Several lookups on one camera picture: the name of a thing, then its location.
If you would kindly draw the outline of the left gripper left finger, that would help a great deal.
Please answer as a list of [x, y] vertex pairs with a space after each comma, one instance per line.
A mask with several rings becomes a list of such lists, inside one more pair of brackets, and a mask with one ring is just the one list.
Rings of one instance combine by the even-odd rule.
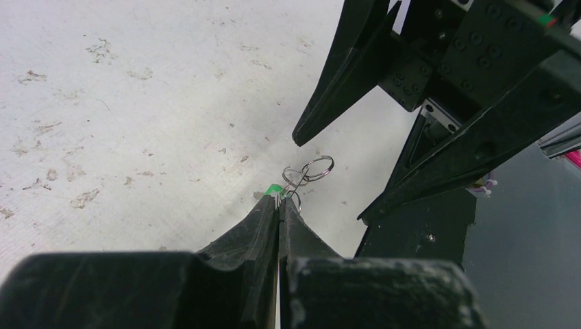
[[195, 253], [29, 256], [1, 285], [1, 327], [274, 328], [277, 234], [265, 195]]

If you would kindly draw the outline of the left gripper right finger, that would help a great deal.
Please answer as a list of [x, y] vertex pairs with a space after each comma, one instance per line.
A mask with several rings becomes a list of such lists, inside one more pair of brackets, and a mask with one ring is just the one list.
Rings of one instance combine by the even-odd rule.
[[338, 255], [280, 202], [282, 328], [487, 328], [475, 289], [455, 264]]

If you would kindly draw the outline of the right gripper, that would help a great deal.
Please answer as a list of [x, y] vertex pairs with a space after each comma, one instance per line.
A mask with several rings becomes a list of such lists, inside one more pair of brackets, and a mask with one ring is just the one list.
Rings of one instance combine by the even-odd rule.
[[367, 225], [474, 183], [580, 112], [580, 60], [548, 36], [571, 32], [579, 1], [411, 1], [392, 35], [400, 7], [344, 2], [295, 144], [312, 140], [378, 84], [407, 111], [431, 101], [462, 123], [479, 113], [381, 193], [358, 217]]

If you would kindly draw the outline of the green tagged key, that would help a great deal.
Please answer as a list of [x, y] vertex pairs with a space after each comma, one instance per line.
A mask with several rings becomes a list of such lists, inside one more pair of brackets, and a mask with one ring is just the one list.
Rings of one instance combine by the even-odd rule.
[[264, 192], [264, 195], [274, 196], [277, 195], [278, 197], [285, 197], [287, 194], [287, 190], [284, 186], [279, 184], [271, 184], [268, 189]]

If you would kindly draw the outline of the large metal key ring plate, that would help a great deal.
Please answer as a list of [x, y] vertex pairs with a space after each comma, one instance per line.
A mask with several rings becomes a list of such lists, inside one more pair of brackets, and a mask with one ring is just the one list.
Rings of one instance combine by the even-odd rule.
[[[318, 162], [329, 162], [329, 165], [322, 171], [316, 172], [312, 170], [312, 167]], [[275, 198], [276, 206], [280, 206], [282, 201], [285, 199], [295, 198], [295, 206], [298, 212], [302, 211], [302, 200], [299, 196], [298, 190], [301, 187], [307, 186], [311, 182], [319, 181], [329, 175], [333, 168], [335, 167], [335, 161], [333, 157], [328, 155], [323, 155], [314, 160], [307, 162], [300, 169], [293, 169], [291, 167], [286, 167], [282, 171], [282, 179], [284, 184], [279, 184], [285, 187], [287, 194], [285, 197], [278, 197], [277, 195], [271, 196]]]

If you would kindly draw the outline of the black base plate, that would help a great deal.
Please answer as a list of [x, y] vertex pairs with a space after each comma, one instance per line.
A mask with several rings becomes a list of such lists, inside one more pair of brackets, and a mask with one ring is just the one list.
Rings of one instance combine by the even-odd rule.
[[[386, 186], [395, 185], [412, 162], [448, 134], [434, 119], [418, 115]], [[476, 198], [464, 188], [406, 204], [369, 224], [355, 255], [448, 260], [461, 266], [475, 210]]]

